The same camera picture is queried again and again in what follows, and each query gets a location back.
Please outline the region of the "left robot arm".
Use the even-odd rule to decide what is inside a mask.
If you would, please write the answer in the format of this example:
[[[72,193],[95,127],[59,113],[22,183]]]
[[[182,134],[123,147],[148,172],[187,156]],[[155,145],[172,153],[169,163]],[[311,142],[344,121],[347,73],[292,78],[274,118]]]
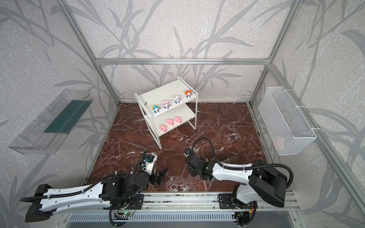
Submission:
[[[48,184],[37,187],[33,197],[21,198],[31,206],[25,216],[26,223],[48,220],[53,213],[72,209],[103,207],[109,210],[122,209],[130,203],[138,203],[139,194],[149,185],[161,185],[167,169],[158,174],[144,171],[138,173],[116,173],[100,181],[69,189],[55,189]]]

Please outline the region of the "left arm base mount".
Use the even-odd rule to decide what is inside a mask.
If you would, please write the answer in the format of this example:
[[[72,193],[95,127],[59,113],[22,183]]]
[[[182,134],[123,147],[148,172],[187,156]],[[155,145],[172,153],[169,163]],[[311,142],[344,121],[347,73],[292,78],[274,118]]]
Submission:
[[[113,228],[123,227],[127,223],[127,221],[131,218],[129,217],[128,219],[119,220],[115,218],[115,213],[126,212],[126,211],[136,212],[137,210],[142,209],[143,202],[144,202],[144,195],[140,194],[134,198],[127,199],[126,202],[111,205],[109,208],[108,219]]]

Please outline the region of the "pink hat blue figurine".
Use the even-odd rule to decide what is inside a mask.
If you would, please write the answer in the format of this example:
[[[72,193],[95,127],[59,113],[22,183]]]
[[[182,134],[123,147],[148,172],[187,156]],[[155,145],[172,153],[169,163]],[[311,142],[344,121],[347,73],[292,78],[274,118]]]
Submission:
[[[163,108],[164,108],[165,110],[168,110],[168,109],[169,109],[169,107],[170,107],[170,102],[169,102],[168,100],[163,101]]]

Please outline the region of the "teal blue cat figurine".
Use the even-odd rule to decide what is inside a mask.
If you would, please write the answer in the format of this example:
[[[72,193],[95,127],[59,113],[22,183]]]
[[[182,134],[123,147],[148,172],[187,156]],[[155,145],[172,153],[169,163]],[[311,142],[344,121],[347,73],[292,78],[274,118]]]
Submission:
[[[152,106],[152,109],[153,109],[153,112],[155,113],[155,114],[158,114],[159,113],[159,110],[160,110],[160,107],[159,107],[159,105],[154,105],[154,106]]]

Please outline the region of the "white blue round figurine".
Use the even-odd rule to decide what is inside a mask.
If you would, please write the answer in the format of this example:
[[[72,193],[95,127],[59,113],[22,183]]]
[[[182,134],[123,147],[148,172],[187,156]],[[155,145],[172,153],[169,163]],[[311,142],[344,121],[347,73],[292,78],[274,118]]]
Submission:
[[[181,101],[181,97],[180,96],[175,96],[174,97],[174,102],[175,102],[175,104],[180,104],[180,101]]]

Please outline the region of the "orange blue figurine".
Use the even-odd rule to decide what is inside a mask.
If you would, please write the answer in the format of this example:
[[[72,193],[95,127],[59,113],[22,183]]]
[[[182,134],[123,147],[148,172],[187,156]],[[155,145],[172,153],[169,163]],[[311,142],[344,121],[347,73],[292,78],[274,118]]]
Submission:
[[[184,94],[185,94],[186,98],[190,99],[191,96],[193,95],[193,91],[192,90],[186,90],[184,92]]]

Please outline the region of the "pink pig toy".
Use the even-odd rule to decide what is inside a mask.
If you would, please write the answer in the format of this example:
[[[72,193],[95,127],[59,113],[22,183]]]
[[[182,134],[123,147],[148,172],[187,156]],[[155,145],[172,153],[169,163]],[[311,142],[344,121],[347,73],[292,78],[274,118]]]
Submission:
[[[161,125],[160,125],[160,130],[161,130],[162,132],[166,132],[166,131],[167,131],[167,127],[166,127],[165,125],[161,124]]]
[[[178,117],[178,116],[176,116],[176,117],[175,117],[175,121],[176,121],[178,124],[180,124],[180,123],[182,122],[181,118],[180,118],[180,117]]]
[[[174,125],[174,121],[172,119],[167,119],[166,122],[169,124],[169,125]]]

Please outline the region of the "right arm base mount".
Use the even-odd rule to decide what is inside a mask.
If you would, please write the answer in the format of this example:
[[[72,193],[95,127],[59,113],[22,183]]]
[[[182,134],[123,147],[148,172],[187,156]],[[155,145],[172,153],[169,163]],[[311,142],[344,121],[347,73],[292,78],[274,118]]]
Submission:
[[[233,222],[239,227],[245,227],[252,222],[258,208],[256,201],[243,203],[234,198],[231,194],[218,194],[217,201],[220,209],[243,209],[241,212],[232,214]]]

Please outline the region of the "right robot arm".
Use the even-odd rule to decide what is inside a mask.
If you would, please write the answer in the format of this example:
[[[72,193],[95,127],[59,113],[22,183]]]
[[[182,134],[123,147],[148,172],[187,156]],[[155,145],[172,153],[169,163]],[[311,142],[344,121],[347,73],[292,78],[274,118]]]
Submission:
[[[237,182],[231,196],[236,207],[258,200],[284,207],[289,178],[273,164],[256,160],[245,165],[219,165],[217,161],[206,161],[193,153],[185,156],[187,170],[193,177],[199,175],[205,181]]]

